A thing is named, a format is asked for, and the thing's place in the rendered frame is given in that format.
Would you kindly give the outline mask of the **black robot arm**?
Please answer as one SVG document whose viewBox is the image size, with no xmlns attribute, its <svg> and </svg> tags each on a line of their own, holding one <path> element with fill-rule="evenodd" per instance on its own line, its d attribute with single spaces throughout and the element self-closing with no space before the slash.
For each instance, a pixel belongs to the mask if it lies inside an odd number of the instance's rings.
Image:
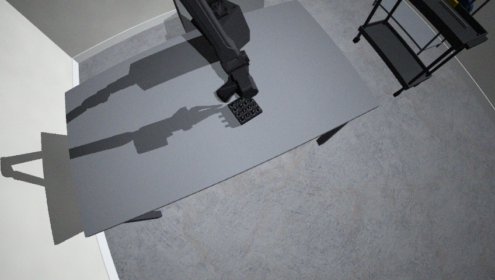
<svg viewBox="0 0 495 280">
<path fill-rule="evenodd" d="M 250 60 L 245 50 L 240 51 L 218 22 L 220 18 L 229 14 L 225 2 L 223 0 L 180 0 L 180 2 L 213 46 L 223 70 L 229 76 L 228 81 L 216 91 L 219 99 L 223 103 L 229 103 L 235 92 L 241 94 L 244 99 L 256 96 L 259 91 L 249 74 Z"/>
</svg>

